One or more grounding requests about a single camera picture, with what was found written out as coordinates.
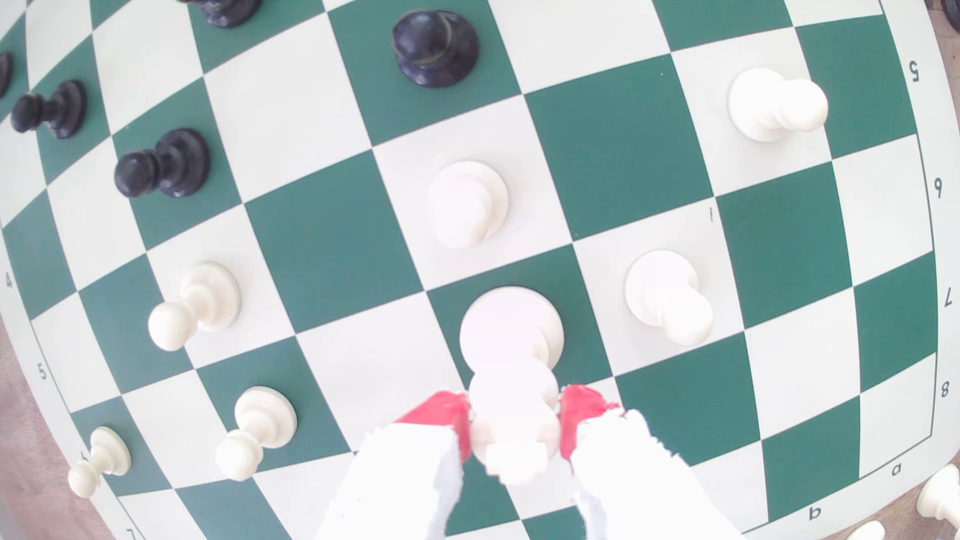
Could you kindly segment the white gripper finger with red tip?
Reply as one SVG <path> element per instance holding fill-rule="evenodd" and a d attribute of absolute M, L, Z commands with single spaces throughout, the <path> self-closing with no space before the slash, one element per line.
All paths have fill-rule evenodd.
<path fill-rule="evenodd" d="M 558 420 L 586 539 L 743 538 L 640 411 L 570 384 L 559 394 Z"/>
<path fill-rule="evenodd" d="M 465 392 L 440 390 L 368 434 L 316 539 L 445 539 L 472 454 Z"/>

